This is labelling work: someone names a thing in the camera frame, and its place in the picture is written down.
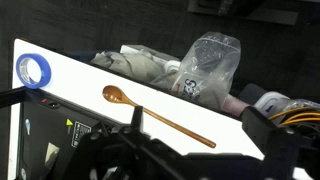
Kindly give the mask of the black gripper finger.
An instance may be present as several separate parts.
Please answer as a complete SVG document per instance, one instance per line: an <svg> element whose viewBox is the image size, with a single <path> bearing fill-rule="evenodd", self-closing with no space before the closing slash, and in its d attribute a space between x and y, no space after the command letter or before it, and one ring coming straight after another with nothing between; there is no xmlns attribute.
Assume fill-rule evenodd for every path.
<svg viewBox="0 0 320 180"><path fill-rule="evenodd" d="M142 106L136 106L134 108L132 120L131 120L131 128L134 131L140 132L143 129L143 110Z"/></svg>

